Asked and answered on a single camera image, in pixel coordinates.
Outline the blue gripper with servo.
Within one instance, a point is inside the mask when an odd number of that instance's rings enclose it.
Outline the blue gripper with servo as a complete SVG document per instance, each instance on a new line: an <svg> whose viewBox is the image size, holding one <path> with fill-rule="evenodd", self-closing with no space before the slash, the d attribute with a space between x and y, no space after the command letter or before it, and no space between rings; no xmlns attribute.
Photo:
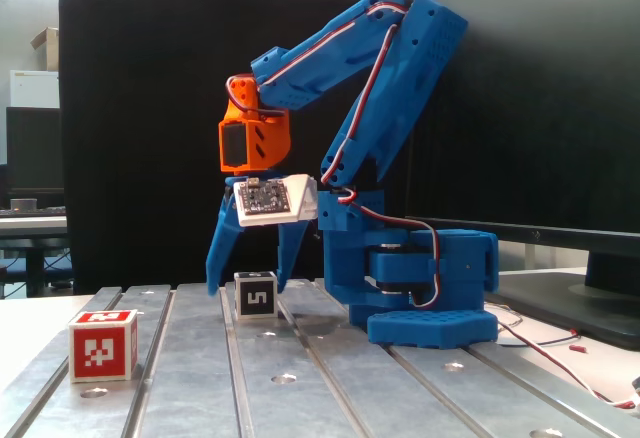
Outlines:
<svg viewBox="0 0 640 438"><path fill-rule="evenodd" d="M218 213L213 239L206 258L206 284L210 296L214 296L224 283L223 271L236 240L244 232L239 224L237 207L229 201L234 193L233 185L240 184L239 201L245 208L289 208L284 182L280 178L230 177L225 180L224 197ZM278 225L277 291L283 292L292 275L297 256L306 233L308 221Z"/></svg>

